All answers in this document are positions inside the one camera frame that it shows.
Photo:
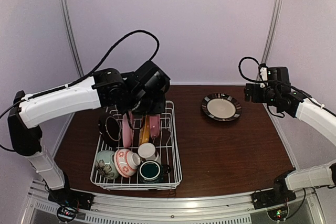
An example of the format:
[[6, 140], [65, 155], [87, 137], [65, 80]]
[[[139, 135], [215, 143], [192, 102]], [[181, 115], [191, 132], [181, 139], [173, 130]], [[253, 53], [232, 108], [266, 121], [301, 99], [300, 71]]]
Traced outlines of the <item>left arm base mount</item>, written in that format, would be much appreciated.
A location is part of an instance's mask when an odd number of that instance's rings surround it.
[[45, 190], [48, 192], [48, 200], [58, 204], [56, 217], [61, 223], [69, 223], [73, 221], [80, 209], [90, 210], [94, 195], [91, 193], [81, 192], [70, 188], [69, 178], [66, 174], [64, 188], [51, 190], [45, 182]]

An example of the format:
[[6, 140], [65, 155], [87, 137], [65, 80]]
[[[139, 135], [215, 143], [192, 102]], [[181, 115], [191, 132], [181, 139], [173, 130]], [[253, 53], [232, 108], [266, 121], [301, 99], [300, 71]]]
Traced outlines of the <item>mauve dotted plate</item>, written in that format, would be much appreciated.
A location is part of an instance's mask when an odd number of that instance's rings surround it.
[[151, 138], [156, 138], [160, 135], [160, 119], [161, 117], [159, 114], [149, 116]]

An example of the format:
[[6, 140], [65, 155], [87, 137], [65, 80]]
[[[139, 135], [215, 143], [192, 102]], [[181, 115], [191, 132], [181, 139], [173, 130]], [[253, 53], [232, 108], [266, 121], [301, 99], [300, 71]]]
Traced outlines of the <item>black striped plate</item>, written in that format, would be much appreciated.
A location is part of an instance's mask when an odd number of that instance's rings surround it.
[[234, 121], [242, 114], [241, 104], [233, 96], [224, 93], [205, 96], [201, 109], [208, 117], [220, 122]]

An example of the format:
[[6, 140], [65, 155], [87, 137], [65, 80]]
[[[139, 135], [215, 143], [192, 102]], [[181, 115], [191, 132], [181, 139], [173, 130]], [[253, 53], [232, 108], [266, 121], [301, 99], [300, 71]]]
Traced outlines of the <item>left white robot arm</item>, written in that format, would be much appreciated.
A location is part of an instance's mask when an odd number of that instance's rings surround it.
[[125, 114], [163, 112], [170, 78], [159, 67], [146, 62], [138, 70], [120, 73], [108, 68], [35, 94], [16, 93], [8, 112], [8, 128], [13, 152], [26, 157], [36, 172], [64, 205], [76, 197], [68, 176], [57, 166], [42, 144], [40, 124], [78, 111], [116, 106]]

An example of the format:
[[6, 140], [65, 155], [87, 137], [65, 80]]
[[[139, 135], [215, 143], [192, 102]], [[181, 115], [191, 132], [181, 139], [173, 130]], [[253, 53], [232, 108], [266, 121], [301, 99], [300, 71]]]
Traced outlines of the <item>yellow dotted plate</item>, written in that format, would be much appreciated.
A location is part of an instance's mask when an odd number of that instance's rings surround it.
[[139, 145], [148, 143], [150, 140], [150, 119], [148, 115], [143, 119], [143, 123], [139, 134]]

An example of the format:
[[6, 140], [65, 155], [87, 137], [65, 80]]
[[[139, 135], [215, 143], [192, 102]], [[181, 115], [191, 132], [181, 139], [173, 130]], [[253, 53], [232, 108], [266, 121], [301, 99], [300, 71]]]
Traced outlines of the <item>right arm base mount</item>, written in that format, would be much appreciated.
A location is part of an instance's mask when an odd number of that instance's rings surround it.
[[255, 210], [280, 205], [279, 208], [268, 210], [268, 216], [274, 221], [284, 221], [289, 217], [288, 202], [296, 199], [296, 193], [287, 188], [283, 177], [278, 177], [272, 189], [256, 190], [251, 199]]

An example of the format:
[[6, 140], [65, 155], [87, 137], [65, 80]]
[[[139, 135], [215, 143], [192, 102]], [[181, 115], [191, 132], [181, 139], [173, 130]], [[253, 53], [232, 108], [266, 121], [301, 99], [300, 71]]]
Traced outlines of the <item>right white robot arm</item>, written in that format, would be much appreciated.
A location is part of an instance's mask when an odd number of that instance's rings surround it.
[[[285, 112], [314, 128], [335, 144], [335, 116], [308, 95], [291, 91], [284, 84], [248, 83], [244, 88], [245, 101], [274, 106], [278, 113]], [[335, 160], [314, 167], [284, 173], [275, 179], [275, 188], [269, 192], [272, 203], [279, 204], [289, 191], [308, 187], [335, 186]]]

